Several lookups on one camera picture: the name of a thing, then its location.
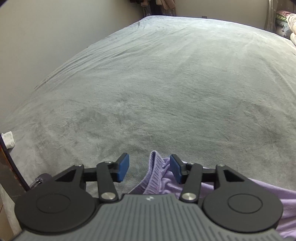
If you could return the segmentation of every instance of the white wall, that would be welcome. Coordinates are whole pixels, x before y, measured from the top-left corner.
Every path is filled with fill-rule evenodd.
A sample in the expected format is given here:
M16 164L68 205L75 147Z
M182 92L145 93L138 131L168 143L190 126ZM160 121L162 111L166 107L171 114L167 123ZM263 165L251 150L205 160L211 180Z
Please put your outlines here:
M57 67L142 17L129 0L8 0L0 8L0 126Z
M268 0L175 0L182 17L207 16L264 29Z

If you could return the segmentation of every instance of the purple cloth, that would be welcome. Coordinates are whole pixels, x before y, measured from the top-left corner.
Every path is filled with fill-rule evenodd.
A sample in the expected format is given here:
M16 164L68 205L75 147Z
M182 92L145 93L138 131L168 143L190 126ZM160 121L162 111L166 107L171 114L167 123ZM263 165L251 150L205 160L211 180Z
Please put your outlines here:
M179 198L182 185L178 184L169 170L170 159L162 158L157 151L151 152L149 169L144 179L130 192L131 194L169 194L174 193ZM279 188L261 181L255 183L277 195L284 206L282 218L277 227L279 234L285 238L296 238L296 192ZM205 197L213 191L213 186L202 183L200 197Z

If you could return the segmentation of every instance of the gray blanket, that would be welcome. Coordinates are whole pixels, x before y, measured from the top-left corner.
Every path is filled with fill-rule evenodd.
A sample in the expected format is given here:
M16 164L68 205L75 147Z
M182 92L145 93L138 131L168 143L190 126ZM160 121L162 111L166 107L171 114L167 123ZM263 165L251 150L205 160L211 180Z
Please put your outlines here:
M157 150L295 190L295 76L295 46L273 33L147 17L55 70L1 131L12 131L11 156L28 183L127 152L117 188L128 192ZM96 185L88 190L95 195ZM6 197L4 205L12 220Z

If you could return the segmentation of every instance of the gray ribbed cover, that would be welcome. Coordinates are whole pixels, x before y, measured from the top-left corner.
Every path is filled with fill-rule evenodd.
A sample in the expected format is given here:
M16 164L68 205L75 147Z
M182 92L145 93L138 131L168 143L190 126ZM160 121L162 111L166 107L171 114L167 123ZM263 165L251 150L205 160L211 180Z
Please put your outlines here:
M15 241L276 241L275 230L237 234L213 224L195 204L167 195L125 195L103 205L82 228L70 233L42 236L23 231Z

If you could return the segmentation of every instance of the metal screw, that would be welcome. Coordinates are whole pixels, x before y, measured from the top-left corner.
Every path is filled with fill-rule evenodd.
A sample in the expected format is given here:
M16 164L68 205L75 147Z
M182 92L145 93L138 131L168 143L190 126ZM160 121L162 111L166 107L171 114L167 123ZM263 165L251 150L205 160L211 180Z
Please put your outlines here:
M196 195L191 192L186 192L186 193L182 194L182 198L187 201L192 201L192 200L196 199Z
M113 192L104 192L101 195L101 198L105 200L113 200L114 198L116 198L116 195Z

